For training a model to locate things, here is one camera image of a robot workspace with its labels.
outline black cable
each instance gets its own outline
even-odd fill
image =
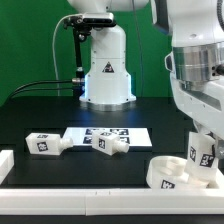
[[[135,9],[135,0],[132,0],[132,6],[133,6],[133,13],[134,13],[134,18],[135,18],[135,26],[136,26],[136,32],[138,36],[138,44],[139,44],[139,52],[140,52],[140,69],[141,69],[141,94],[140,96],[143,97],[143,92],[144,92],[144,66],[143,66],[143,53],[142,53],[142,42],[141,42],[141,36],[140,36],[140,31],[139,31],[139,26],[138,26],[138,18],[136,15],[136,9]]]
[[[217,3],[217,16],[218,16],[218,20],[219,20],[219,24],[222,27],[223,31],[224,31],[224,19],[223,19],[223,15],[222,15],[222,6],[223,6],[223,0],[218,0]]]
[[[23,89],[23,90],[19,90],[19,91],[14,91],[12,92],[6,99],[5,104],[11,100],[14,96],[16,96],[17,94],[20,93],[24,93],[24,92],[31,92],[31,91],[55,91],[55,90],[73,90],[73,88],[71,87],[67,87],[67,88],[32,88],[32,89]]]
[[[59,84],[59,83],[71,83],[72,84],[72,80],[61,80],[61,81],[60,80],[46,80],[46,81],[44,80],[44,81],[31,82],[31,83],[25,84],[23,86],[20,86],[14,92],[23,90],[30,86],[42,85],[42,84]]]

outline logo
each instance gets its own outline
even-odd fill
[[[111,132],[117,135],[129,135],[128,129],[110,129]]]
[[[204,154],[202,156],[200,166],[211,168],[212,167],[212,164],[214,162],[214,159],[215,159],[214,156],[208,155],[208,154]]]
[[[103,72],[104,73],[114,73],[114,69],[113,69],[112,65],[110,64],[110,62],[107,63],[107,65],[103,69]]]
[[[99,139],[99,147],[105,149],[105,141],[103,139]]]
[[[47,138],[48,135],[38,135],[37,138]]]
[[[93,134],[92,131],[95,131],[95,130],[99,130],[99,129],[97,129],[97,128],[88,128],[88,129],[86,129],[86,135],[92,135]]]
[[[83,144],[92,144],[92,137],[85,137],[83,140]]]
[[[47,143],[46,142],[39,142],[37,143],[37,148],[40,152],[44,152],[48,150]]]
[[[169,181],[163,180],[161,188],[162,189],[173,189],[173,188],[175,188],[175,184],[170,183]]]
[[[196,150],[193,147],[191,147],[191,150],[190,150],[190,158],[195,162]]]
[[[112,135],[112,133],[110,133],[110,132],[103,132],[103,133],[100,134],[100,135],[103,135],[103,136],[110,136],[110,135]]]
[[[125,143],[130,144],[130,138],[129,138],[129,137],[120,137],[120,140],[121,140],[122,142],[125,142]]]

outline warning label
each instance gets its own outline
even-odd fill
[[[108,61],[107,65],[105,66],[105,68],[103,69],[103,72],[104,73],[114,73],[114,69],[109,61]]]

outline black table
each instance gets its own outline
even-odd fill
[[[0,108],[0,149],[13,149],[15,166],[0,188],[148,188],[151,158],[186,157],[192,120],[172,98],[139,98],[134,108],[100,112],[81,108],[72,97],[19,97]],[[73,147],[61,156],[30,155],[31,132],[58,133],[67,127],[147,128],[152,147],[131,147],[110,157],[91,147]],[[223,216],[1,216],[1,223],[211,223]]]

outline green backdrop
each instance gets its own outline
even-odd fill
[[[52,36],[57,22],[76,13],[66,0],[1,0],[0,1],[0,105],[23,84],[54,80]],[[132,75],[133,91],[141,93],[141,66],[138,36],[132,12],[116,12],[117,23],[127,34],[126,68]],[[164,57],[170,52],[170,38],[153,28],[150,5],[137,12],[144,66],[146,97],[171,95],[169,73]],[[71,29],[61,27],[56,41],[60,79],[75,77],[74,46]],[[82,44],[85,71],[90,67],[90,41]],[[56,95],[56,92],[29,95]]]

